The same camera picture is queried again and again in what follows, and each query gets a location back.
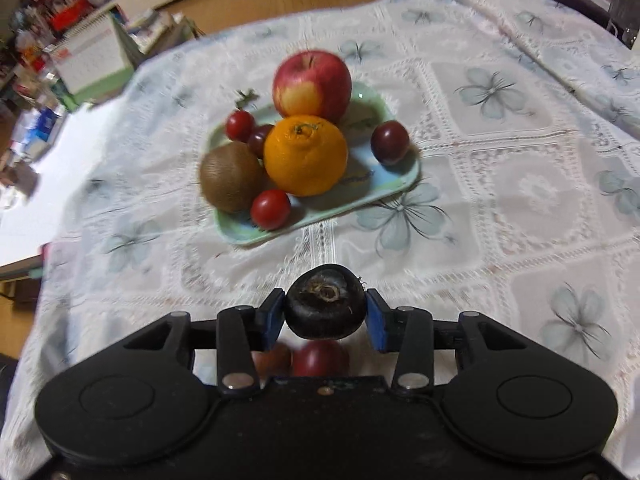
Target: mandarin orange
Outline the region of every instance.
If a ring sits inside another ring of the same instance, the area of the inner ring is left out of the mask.
[[[320,117],[287,117],[264,141],[264,169],[276,186],[294,196],[329,191],[343,176],[348,158],[341,131]]]

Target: green plate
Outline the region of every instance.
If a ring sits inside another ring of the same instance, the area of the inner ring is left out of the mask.
[[[275,124],[282,118],[273,105],[258,108],[252,111],[252,115],[257,124]],[[393,118],[384,100],[373,88],[354,82],[351,103],[338,124],[349,145],[349,161],[342,179],[322,195],[304,198],[290,196],[291,215],[287,224],[277,231],[264,231],[256,227],[248,211],[228,214],[214,209],[220,235],[232,244],[256,244],[409,188],[419,172],[415,150],[410,150],[395,166],[387,167],[382,166],[371,153],[373,129]],[[220,124],[210,136],[209,149],[226,142],[225,125]]]

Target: apple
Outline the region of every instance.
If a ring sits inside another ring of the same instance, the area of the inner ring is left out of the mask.
[[[283,117],[313,115],[335,124],[351,99],[351,74],[344,61],[331,52],[299,52],[276,70],[272,97]]]

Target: dark plum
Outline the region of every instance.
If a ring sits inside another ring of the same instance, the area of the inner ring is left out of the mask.
[[[251,135],[249,135],[246,144],[256,157],[262,158],[264,156],[264,140],[272,128],[273,124],[261,124],[260,126],[256,126],[251,132]]]
[[[383,166],[400,162],[409,150],[409,133],[398,121],[379,124],[371,136],[371,151]]]

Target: lace tablecloth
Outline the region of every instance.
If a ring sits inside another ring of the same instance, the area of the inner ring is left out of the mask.
[[[304,48],[337,52],[380,92],[420,150],[420,181],[254,248],[229,245],[200,197],[199,159],[236,90],[267,103],[278,64]],[[55,373],[171,310],[204,319],[259,304],[325,262],[392,306],[437,319],[481,310],[601,375],[620,404],[607,457],[640,474],[639,68],[550,0],[382,0],[236,28],[147,63],[51,247],[0,476],[47,459],[33,402]],[[362,331],[348,345],[353,374],[388,370]],[[439,381],[455,373],[449,357]],[[195,370],[213,381],[212,356]]]

